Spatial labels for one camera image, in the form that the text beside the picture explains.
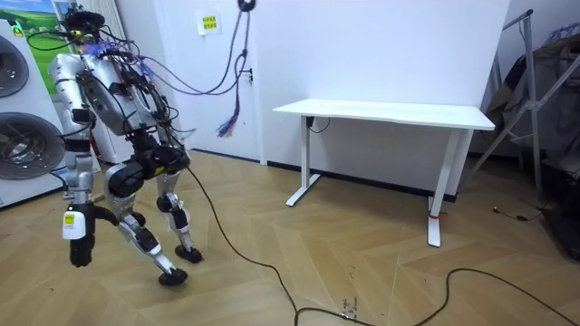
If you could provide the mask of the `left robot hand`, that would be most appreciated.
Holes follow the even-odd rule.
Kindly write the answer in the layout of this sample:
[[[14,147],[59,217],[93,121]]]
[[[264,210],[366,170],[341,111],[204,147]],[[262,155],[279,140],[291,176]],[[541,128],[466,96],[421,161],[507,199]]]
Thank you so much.
[[[63,214],[62,238],[69,241],[70,262],[77,268],[85,267],[92,261],[97,219],[114,226],[120,223],[110,209],[96,206],[93,202],[70,204]]]

